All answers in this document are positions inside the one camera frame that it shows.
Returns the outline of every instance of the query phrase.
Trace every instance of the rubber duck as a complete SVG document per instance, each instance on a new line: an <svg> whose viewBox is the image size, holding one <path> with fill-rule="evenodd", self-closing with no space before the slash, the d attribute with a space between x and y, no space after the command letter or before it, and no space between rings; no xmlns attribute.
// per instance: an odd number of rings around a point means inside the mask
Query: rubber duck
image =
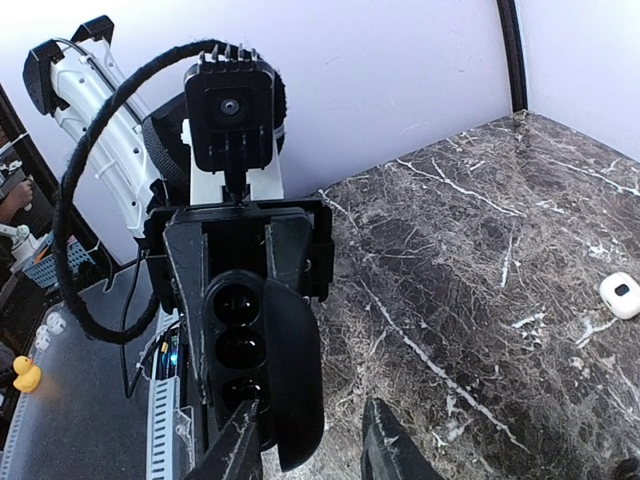
<svg viewBox="0 0 640 480"><path fill-rule="evenodd" d="M33 364L33 360L20 356L13 361L13 369L18 378L13 381L13 386L24 393L33 392L40 384L42 369Z"/></svg>

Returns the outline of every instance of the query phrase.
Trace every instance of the dark marble tabletop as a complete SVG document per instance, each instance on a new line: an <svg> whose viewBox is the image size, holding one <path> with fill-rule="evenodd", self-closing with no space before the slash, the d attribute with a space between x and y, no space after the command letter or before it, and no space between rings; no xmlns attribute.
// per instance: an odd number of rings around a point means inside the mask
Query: dark marble tabletop
<svg viewBox="0 0 640 480"><path fill-rule="evenodd" d="M610 478L640 451L640 324L597 287L640 277L639 168L523 112L320 192L326 432L274 478L360 478L369 395L447 479Z"/></svg>

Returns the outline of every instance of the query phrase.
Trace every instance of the person's arm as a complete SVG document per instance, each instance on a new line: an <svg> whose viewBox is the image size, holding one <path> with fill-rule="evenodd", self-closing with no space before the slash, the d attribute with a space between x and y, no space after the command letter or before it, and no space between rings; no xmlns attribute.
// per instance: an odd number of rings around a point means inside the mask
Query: person's arm
<svg viewBox="0 0 640 480"><path fill-rule="evenodd" d="M9 192L4 202L0 203L0 223L9 224L18 210L26 207L33 201L33 182L28 179L16 185Z"/></svg>

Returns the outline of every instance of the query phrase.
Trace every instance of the white wall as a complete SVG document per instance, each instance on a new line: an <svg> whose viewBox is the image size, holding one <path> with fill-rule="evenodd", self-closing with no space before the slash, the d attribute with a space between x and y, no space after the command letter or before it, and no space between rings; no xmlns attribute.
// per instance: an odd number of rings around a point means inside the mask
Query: white wall
<svg viewBox="0 0 640 480"><path fill-rule="evenodd" d="M288 196L326 187L510 111L495 0L57 0L13 2L0 18L0 82L61 175L71 141L41 117L22 84L29 48L70 37L107 14L125 73L167 48L216 37L257 48L282 73L289 114L282 156ZM158 106L181 89L188 64L142 90ZM100 218L98 200L113 215ZM77 204L120 260L133 256L115 203L89 176Z"/></svg>
<svg viewBox="0 0 640 480"><path fill-rule="evenodd" d="M529 107L640 160L640 2L520 0Z"/></svg>

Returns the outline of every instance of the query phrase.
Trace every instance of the blue basket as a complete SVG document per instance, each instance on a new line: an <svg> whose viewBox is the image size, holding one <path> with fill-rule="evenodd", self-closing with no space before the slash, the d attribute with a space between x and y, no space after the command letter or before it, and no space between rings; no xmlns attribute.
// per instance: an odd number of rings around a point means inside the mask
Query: blue basket
<svg viewBox="0 0 640 480"><path fill-rule="evenodd" d="M51 247L52 241L53 234L50 233L47 235L44 242L42 242L42 245L40 245L40 248L38 248L35 255L31 257L31 260L29 260L22 269L25 275L36 282L40 288L49 288L58 283L58 279L56 277L56 265L52 253L49 253L38 263L35 263L38 255L44 251L45 248ZM91 264L95 263L87 251L82 248L82 245L80 245L80 243L75 239L67 244L67 255L69 256L69 265L71 266L71 270L74 275L78 273L80 265L84 262L89 262Z"/></svg>

